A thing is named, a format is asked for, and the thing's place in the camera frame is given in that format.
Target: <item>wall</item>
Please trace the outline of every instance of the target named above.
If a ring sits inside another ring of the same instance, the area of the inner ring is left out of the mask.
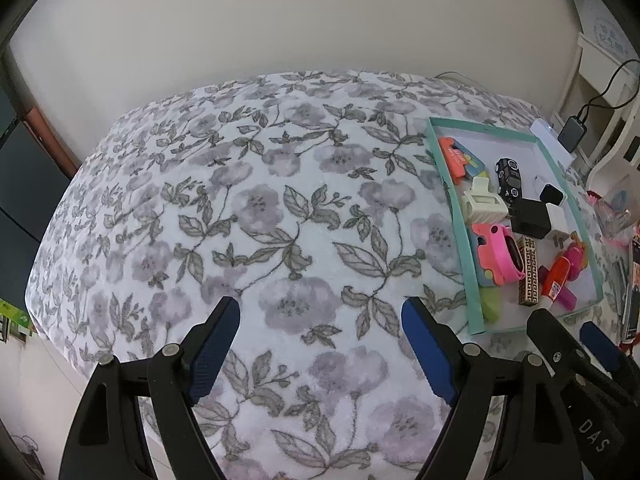
[[[578,28],[570,0],[40,0],[10,46],[84,158],[135,106],[285,70],[457,70],[548,114]]]

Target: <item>tile floor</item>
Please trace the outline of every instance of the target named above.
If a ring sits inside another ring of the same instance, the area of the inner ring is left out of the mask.
[[[0,418],[12,434],[38,445],[47,480],[57,480],[62,452],[86,379],[48,340],[0,344]],[[164,449],[148,439],[158,480],[175,480]]]

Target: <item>toy car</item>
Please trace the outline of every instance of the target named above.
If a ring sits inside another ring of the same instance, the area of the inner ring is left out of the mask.
[[[498,195],[511,204],[522,195],[522,181],[518,163],[510,158],[501,158],[495,163],[495,173],[498,175]]]

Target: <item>yellow-green object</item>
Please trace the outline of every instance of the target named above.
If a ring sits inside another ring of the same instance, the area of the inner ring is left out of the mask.
[[[33,330],[29,314],[13,306],[11,303],[7,303],[5,300],[0,300],[0,316],[8,317],[15,324],[25,327],[28,330]]]
[[[500,287],[481,286],[480,305],[482,316],[489,323],[495,323],[500,319]]]

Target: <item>floral bedspread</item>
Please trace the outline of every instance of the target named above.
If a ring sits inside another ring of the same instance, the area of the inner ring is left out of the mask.
[[[469,339],[430,116],[527,131],[539,113],[369,72],[229,81],[131,111],[49,225],[26,296],[35,322],[88,377],[105,352],[179,342],[233,296],[239,332],[194,409],[228,478],[414,478],[448,408],[402,334],[404,298]],[[514,356],[519,337],[478,341]]]

